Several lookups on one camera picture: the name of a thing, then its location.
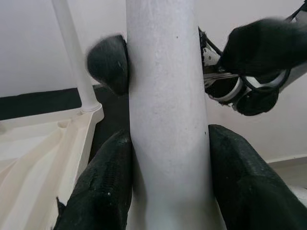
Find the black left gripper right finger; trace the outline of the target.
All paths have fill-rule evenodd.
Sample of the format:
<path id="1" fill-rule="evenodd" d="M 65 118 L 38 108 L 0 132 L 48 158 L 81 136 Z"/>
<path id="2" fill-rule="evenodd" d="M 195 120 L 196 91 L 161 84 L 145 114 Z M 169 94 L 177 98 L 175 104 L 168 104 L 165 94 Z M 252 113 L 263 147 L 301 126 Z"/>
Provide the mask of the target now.
<path id="1" fill-rule="evenodd" d="M 229 230 L 305 230 L 307 208 L 249 142 L 209 125 L 213 191 Z"/>

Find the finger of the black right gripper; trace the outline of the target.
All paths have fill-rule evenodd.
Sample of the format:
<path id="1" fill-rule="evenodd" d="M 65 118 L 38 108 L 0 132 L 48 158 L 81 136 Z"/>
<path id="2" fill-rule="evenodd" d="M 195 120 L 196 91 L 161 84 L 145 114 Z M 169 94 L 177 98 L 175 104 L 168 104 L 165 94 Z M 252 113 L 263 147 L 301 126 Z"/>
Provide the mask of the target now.
<path id="1" fill-rule="evenodd" d="M 233 74 L 258 77 L 291 69 L 306 60 L 306 25 L 266 18 L 230 33 L 220 65 Z"/>
<path id="2" fill-rule="evenodd" d="M 127 43 L 121 34 L 99 40 L 86 55 L 86 68 L 90 76 L 122 96 L 129 90 L 129 58 Z"/>

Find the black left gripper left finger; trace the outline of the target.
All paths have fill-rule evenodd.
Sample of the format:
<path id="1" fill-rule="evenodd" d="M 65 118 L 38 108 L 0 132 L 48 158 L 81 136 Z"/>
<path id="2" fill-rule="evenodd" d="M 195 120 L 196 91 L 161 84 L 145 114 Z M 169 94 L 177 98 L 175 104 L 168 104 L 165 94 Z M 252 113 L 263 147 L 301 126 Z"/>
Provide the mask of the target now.
<path id="1" fill-rule="evenodd" d="M 132 199 L 132 142 L 113 134 L 79 176 L 66 204 L 57 198 L 56 230 L 124 230 Z"/>

